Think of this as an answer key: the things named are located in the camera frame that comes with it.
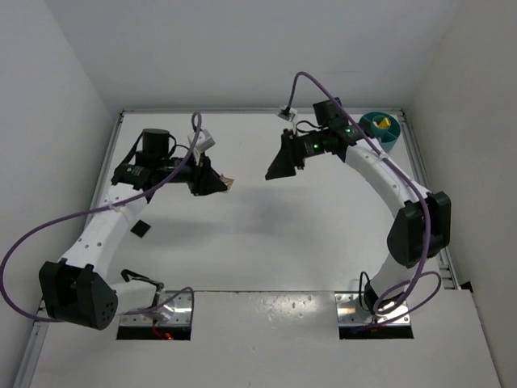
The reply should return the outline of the cream white lego brick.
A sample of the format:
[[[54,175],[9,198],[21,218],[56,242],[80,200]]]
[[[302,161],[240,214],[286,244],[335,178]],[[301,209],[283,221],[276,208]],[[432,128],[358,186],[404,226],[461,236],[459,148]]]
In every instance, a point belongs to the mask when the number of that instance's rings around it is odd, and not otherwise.
[[[225,185],[225,192],[229,192],[230,188],[233,186],[235,179],[226,177],[224,175],[220,175],[221,182]]]

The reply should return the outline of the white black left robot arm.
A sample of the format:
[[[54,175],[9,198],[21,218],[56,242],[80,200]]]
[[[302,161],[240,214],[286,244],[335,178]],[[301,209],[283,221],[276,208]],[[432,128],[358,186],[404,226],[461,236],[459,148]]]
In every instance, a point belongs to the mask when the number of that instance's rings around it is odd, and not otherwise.
[[[206,155],[215,144],[208,130],[190,134],[184,158],[174,156],[171,138],[164,129],[144,129],[114,170],[102,211],[57,262],[44,263],[39,280],[50,318],[96,330],[105,329],[122,314],[163,318],[163,283],[127,269],[120,283],[107,282],[118,246],[130,230],[141,225],[140,213],[164,184],[185,183],[194,196],[228,189]]]

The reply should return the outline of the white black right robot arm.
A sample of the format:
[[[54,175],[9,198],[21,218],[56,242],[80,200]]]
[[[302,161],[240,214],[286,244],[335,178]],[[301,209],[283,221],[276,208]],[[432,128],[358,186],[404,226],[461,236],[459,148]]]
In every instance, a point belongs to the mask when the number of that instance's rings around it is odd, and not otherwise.
[[[393,140],[397,122],[382,112],[359,121],[343,110],[340,99],[313,105],[317,123],[300,131],[296,111],[282,107],[278,117],[290,123],[280,138],[280,150],[267,169],[267,180],[293,177],[308,158],[332,154],[360,174],[382,199],[393,217],[387,235],[388,256],[367,281],[359,297],[371,315],[392,312],[426,275],[426,261],[451,240],[452,202],[445,192],[432,192],[411,179],[389,156],[385,140]]]

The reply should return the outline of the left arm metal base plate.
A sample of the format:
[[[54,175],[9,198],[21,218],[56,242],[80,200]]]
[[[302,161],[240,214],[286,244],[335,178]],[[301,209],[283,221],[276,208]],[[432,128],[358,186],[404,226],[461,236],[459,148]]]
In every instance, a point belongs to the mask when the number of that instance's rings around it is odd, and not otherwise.
[[[174,299],[171,297],[176,291],[167,290],[159,298],[158,303],[166,303],[156,312],[139,315],[122,315],[119,318],[119,327],[152,327],[156,322],[159,328],[189,328],[191,326],[193,309],[192,309],[192,291],[190,289],[183,290]]]

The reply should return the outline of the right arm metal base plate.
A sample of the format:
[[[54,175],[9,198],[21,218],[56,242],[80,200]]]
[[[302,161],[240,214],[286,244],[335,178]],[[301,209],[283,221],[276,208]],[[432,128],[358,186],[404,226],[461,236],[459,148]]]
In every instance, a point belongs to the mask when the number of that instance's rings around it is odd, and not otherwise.
[[[394,302],[385,303],[379,309],[378,315],[372,315],[365,303],[363,306],[359,304],[358,293],[336,293],[334,297],[339,327],[357,328],[370,324],[405,327],[411,324],[409,308],[405,302],[390,313],[386,313],[386,310],[391,308]]]

